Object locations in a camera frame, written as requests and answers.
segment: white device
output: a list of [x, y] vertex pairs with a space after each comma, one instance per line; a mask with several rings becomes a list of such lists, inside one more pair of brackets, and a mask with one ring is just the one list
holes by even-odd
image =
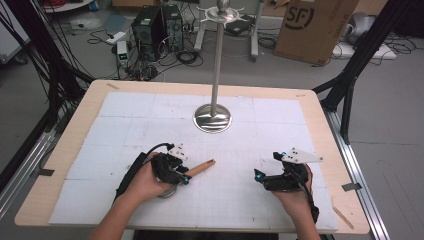
[[127, 68], [129, 66], [128, 47], [126, 41], [118, 41], [116, 43], [116, 57], [118, 66]]

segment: electronic device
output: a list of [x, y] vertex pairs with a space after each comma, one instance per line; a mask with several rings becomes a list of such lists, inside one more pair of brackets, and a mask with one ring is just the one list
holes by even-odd
[[265, 173], [254, 169], [255, 180], [261, 183], [268, 191], [304, 191], [308, 198], [312, 218], [316, 223], [319, 216], [319, 208], [315, 206], [312, 194], [306, 186], [309, 180], [307, 170], [309, 166], [305, 163], [320, 162], [323, 158], [296, 148], [292, 148], [287, 153], [274, 152], [273, 156], [275, 160], [283, 164], [283, 173], [281, 175], [267, 176]]
[[[168, 152], [158, 153], [152, 158], [148, 159], [147, 157], [159, 147], [166, 147]], [[127, 190], [131, 180], [137, 174], [138, 170], [148, 162], [152, 163], [153, 172], [161, 182], [166, 182], [173, 185], [180, 183], [184, 185], [189, 184], [191, 177], [184, 174], [189, 169], [184, 167], [182, 164], [183, 160], [185, 161], [187, 159], [188, 158], [184, 153], [182, 144], [175, 146], [174, 144], [170, 143], [161, 143], [154, 146], [147, 153], [140, 153], [135, 159], [134, 163], [131, 165], [128, 172], [125, 174], [124, 178], [119, 184], [118, 189], [116, 189], [115, 200]], [[159, 195], [159, 197], [169, 197], [175, 192], [175, 189], [176, 188], [174, 186], [174, 188], [171, 188], [169, 192], [166, 191], [165, 193]]]
[[161, 7], [144, 5], [131, 27], [141, 59], [159, 60], [159, 45], [166, 38]]
[[176, 4], [162, 7], [165, 29], [167, 33], [167, 44], [169, 52], [184, 50], [183, 41], [183, 18]]
[[118, 66], [127, 68], [129, 66], [128, 45], [126, 41], [118, 41], [116, 43], [116, 57]]

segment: cardboard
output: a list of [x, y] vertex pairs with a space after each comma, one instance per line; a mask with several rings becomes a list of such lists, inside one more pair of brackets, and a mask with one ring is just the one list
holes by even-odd
[[162, 0], [112, 0], [114, 7], [142, 7], [144, 5], [160, 6]]
[[292, 0], [274, 54], [325, 65], [359, 0]]
[[[277, 0], [272, 3], [271, 0], [265, 0], [262, 16], [284, 17], [289, 0]], [[364, 12], [370, 16], [378, 16], [387, 0], [359, 0], [354, 12]]]

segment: metal pole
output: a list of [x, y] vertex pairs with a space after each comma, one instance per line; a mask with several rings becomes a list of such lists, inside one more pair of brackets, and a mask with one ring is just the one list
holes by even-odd
[[219, 73], [221, 71], [221, 54], [222, 42], [224, 38], [224, 24], [218, 23], [216, 33], [216, 50], [215, 50], [215, 69], [213, 71], [213, 86], [212, 86], [212, 101], [211, 101], [211, 116], [216, 115], [216, 101], [218, 97]]

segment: human hand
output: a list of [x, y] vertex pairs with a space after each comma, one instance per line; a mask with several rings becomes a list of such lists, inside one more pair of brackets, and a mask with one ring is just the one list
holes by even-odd
[[[307, 164], [305, 164], [306, 171], [308, 172], [308, 181], [306, 187], [312, 194], [312, 171]], [[272, 192], [278, 200], [283, 204], [284, 209], [291, 218], [303, 218], [311, 216], [311, 207], [309, 205], [308, 196], [304, 191], [297, 192]]]
[[[152, 158], [156, 154], [157, 152], [154, 152], [147, 156], [147, 158]], [[152, 170], [152, 164], [149, 161], [138, 170], [122, 196], [131, 200], [134, 204], [140, 205], [145, 201], [157, 197], [170, 187], [171, 184], [157, 180]]]

